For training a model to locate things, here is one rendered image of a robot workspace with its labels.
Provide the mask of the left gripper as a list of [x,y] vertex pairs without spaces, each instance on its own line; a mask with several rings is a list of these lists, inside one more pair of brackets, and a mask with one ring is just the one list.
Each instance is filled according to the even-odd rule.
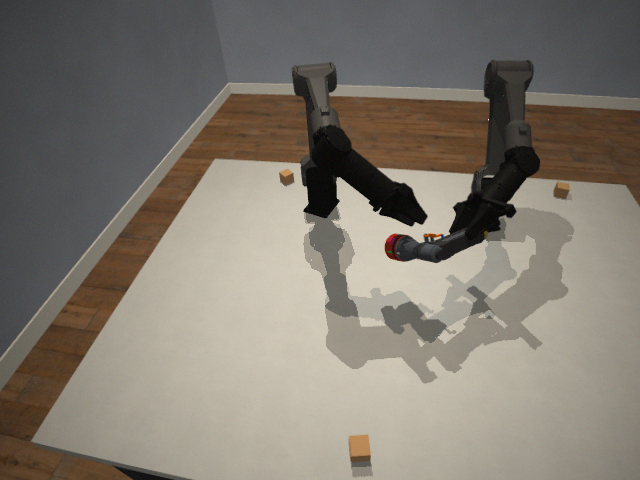
[[[499,217],[506,215],[507,218],[512,218],[517,212],[513,204],[507,203],[508,192],[496,183],[488,183],[480,192],[472,195],[472,198],[457,202],[453,207],[456,216],[449,230],[450,234],[467,228],[465,235],[471,241],[483,232],[498,227]],[[475,218],[473,215],[476,215]]]

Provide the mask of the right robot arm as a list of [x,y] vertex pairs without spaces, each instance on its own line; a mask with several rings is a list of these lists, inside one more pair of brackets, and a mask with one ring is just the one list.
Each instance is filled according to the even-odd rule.
[[327,218],[340,201],[337,178],[360,191],[377,168],[351,148],[336,110],[330,107],[329,93],[337,86],[333,62],[294,65],[292,71],[294,92],[306,102],[309,139],[310,153],[301,159],[302,184],[308,192],[303,211]]

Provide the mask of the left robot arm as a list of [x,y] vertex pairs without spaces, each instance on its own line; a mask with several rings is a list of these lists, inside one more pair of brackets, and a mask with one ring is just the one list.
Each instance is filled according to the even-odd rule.
[[[510,199],[526,178],[539,170],[540,159],[532,148],[531,126],[525,122],[525,91],[533,73],[530,60],[491,60],[487,65],[484,96],[489,99],[490,111],[486,164],[474,173],[467,199],[488,183],[502,186]],[[494,177],[484,177],[487,175]]]

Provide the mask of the grey hose nozzle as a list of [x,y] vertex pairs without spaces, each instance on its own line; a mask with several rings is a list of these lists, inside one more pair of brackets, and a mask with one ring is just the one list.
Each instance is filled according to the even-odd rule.
[[[461,229],[445,237],[444,234],[424,233],[425,242],[422,243],[417,242],[409,235],[392,234],[385,242],[385,253],[390,259],[402,262],[420,259],[439,263],[460,251],[482,243],[488,236],[488,232],[485,231],[470,241],[465,235],[466,229],[467,228]],[[434,237],[440,236],[440,239],[434,241]],[[429,241],[428,237],[430,237],[432,242]]]

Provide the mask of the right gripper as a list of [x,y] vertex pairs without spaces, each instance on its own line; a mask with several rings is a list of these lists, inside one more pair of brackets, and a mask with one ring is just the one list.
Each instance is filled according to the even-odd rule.
[[413,189],[405,183],[392,181],[378,169],[358,192],[370,200],[369,204],[374,207],[374,212],[382,208],[379,215],[396,219],[408,226],[412,227],[415,222],[423,225],[428,217],[416,200]]

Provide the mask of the small tan cube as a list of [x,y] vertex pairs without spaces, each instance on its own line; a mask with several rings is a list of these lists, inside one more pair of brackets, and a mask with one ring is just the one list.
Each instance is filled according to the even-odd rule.
[[566,199],[569,191],[570,191],[569,184],[557,182],[554,188],[554,197]]
[[370,461],[371,452],[368,435],[349,436],[351,462]]
[[279,175],[280,175],[280,181],[285,185],[288,185],[294,182],[294,174],[289,169],[279,172]]

